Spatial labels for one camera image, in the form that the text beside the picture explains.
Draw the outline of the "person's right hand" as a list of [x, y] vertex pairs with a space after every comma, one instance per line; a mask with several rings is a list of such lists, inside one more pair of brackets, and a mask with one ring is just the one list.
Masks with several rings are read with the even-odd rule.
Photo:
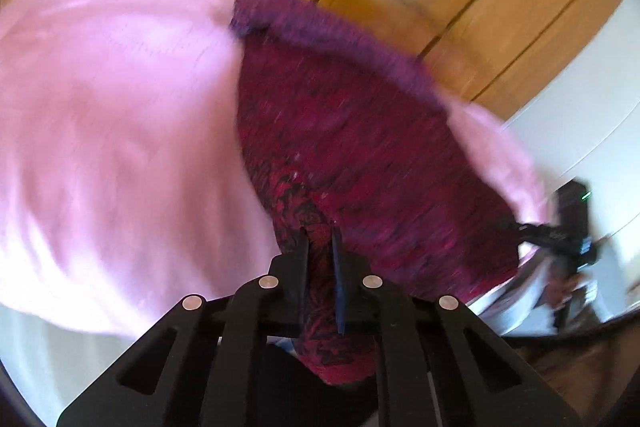
[[588, 283], [588, 275], [577, 273], [567, 277], [560, 269], [552, 265], [548, 271], [538, 305], [553, 311], [559, 310], [570, 302], [577, 289], [585, 287]]

